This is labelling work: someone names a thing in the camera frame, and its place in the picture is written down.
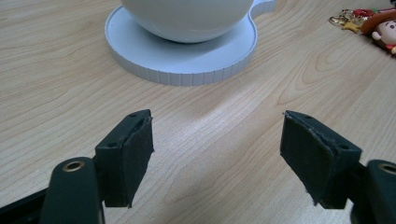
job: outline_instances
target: cartoon figurine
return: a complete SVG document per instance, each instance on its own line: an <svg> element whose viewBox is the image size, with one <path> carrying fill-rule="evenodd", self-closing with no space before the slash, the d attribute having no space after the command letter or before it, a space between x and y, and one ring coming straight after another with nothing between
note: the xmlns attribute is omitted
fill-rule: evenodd
<svg viewBox="0 0 396 224"><path fill-rule="evenodd" d="M379 47L396 54L396 10L375 14L362 26L361 32L370 35Z"/></svg>

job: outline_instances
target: wooden table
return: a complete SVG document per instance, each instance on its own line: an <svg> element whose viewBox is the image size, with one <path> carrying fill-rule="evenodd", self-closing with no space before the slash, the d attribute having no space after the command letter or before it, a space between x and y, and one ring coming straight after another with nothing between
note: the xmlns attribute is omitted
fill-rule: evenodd
<svg viewBox="0 0 396 224"><path fill-rule="evenodd" d="M331 25L343 8L383 1L278 0L255 20L259 42L238 75L173 87L129 74L104 25L119 1L0 2L0 206L46 188L51 170L148 108L156 152L132 209L107 223L349 223L315 207L279 156L285 110L309 114L364 151L396 162L396 63Z"/></svg>

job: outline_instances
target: red hat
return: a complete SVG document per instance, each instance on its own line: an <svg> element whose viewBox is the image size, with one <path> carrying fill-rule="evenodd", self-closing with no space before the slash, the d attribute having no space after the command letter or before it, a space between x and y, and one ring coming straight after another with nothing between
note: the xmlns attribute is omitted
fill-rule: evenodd
<svg viewBox="0 0 396 224"><path fill-rule="evenodd" d="M374 16L370 17L367 21L364 22L364 24L361 26L361 32L364 35L369 35L370 33L373 32L373 30L379 23L393 19L396 20L396 10L375 14Z"/></svg>

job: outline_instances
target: white bowl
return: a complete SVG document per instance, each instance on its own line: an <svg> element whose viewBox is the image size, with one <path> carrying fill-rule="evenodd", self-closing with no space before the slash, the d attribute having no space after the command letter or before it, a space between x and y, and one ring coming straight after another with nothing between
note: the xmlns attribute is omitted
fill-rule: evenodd
<svg viewBox="0 0 396 224"><path fill-rule="evenodd" d="M253 0L121 0L134 20L162 38L198 43L229 31Z"/></svg>

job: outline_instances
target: white ceramic dish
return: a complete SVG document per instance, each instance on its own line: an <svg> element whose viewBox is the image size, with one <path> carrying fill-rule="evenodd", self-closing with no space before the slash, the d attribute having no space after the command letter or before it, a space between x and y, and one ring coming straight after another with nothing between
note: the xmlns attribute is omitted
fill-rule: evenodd
<svg viewBox="0 0 396 224"><path fill-rule="evenodd" d="M229 31L253 0L121 0L134 20L153 34L199 43Z"/></svg>
<svg viewBox="0 0 396 224"><path fill-rule="evenodd" d="M228 33L198 44L180 44L143 29L123 7L107 18L105 33L114 59L130 73L174 86L224 80L249 62L257 43L252 18L274 10L276 0L254 0L249 13Z"/></svg>

